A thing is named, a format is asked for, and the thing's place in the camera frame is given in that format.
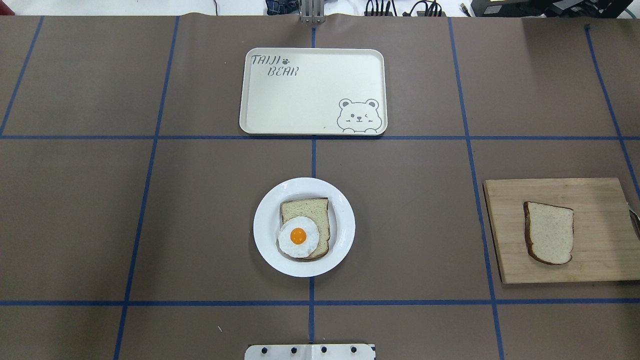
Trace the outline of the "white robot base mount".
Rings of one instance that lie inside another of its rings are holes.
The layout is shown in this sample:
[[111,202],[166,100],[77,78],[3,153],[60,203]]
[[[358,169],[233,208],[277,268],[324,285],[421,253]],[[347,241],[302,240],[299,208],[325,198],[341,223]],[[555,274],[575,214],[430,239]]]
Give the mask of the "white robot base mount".
[[254,344],[247,347],[245,360],[375,360],[374,344]]

